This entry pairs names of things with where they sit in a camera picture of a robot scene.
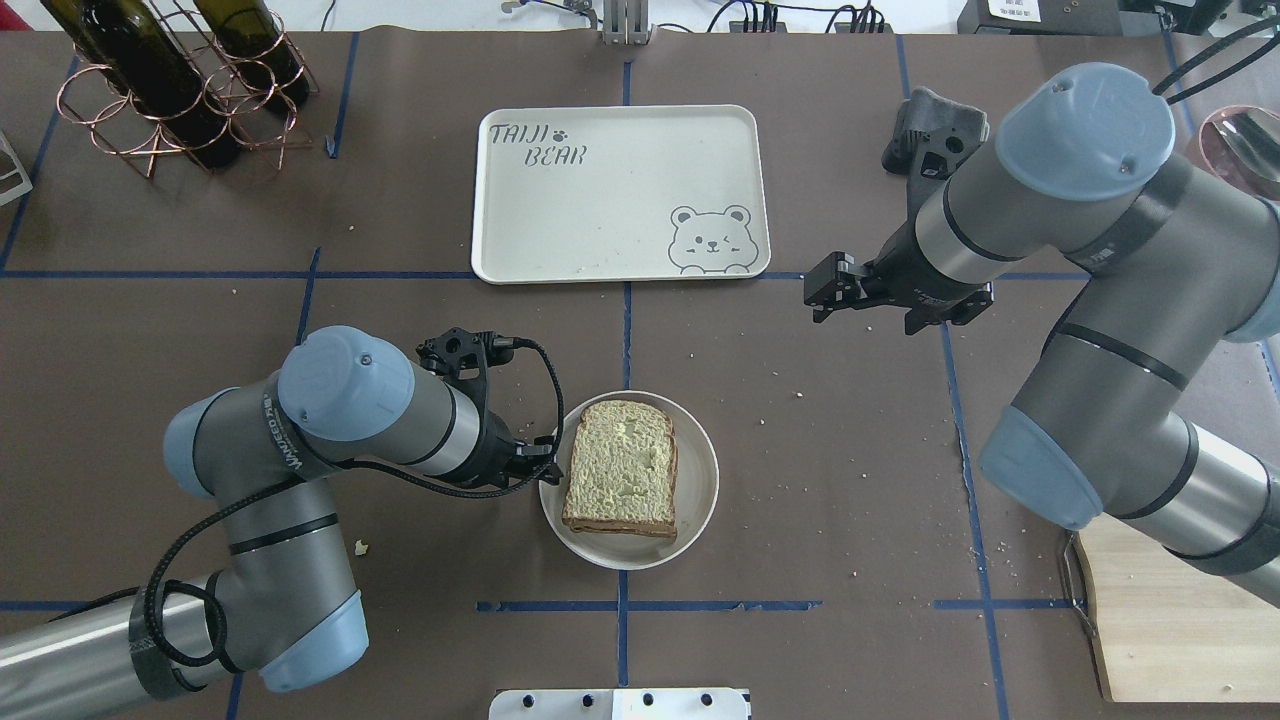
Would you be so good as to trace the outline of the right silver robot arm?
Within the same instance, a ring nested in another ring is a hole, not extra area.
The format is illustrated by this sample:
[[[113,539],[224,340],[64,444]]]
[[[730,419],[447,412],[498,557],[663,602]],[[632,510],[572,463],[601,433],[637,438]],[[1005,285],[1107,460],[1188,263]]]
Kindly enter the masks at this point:
[[[1277,205],[1175,152],[1146,78],[1088,61],[1050,78],[865,264],[805,275],[815,322],[902,307],[904,329],[961,325],[992,281],[1043,247],[1089,279],[979,455],[986,479],[1080,530],[1110,515],[1198,571],[1277,602],[1277,469],[1175,404],[1215,347],[1277,333]]]

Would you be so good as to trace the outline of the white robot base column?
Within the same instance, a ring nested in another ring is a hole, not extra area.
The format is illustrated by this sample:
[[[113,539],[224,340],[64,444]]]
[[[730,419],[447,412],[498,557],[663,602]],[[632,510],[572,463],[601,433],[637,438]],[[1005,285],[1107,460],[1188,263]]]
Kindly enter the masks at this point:
[[[508,689],[489,719],[751,719],[749,691],[730,687]]]

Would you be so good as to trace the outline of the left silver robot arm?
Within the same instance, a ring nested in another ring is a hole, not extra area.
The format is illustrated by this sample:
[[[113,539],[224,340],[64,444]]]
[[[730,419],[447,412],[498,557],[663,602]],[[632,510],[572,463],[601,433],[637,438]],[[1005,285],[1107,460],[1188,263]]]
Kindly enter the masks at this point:
[[[557,483],[562,429],[516,439],[488,373],[532,340],[460,328],[416,357],[348,325],[310,333],[278,372],[178,413],[164,460],[216,503],[136,588],[3,641],[5,719],[96,719],[257,673],[298,691],[369,647],[333,477],[381,471],[458,498]]]

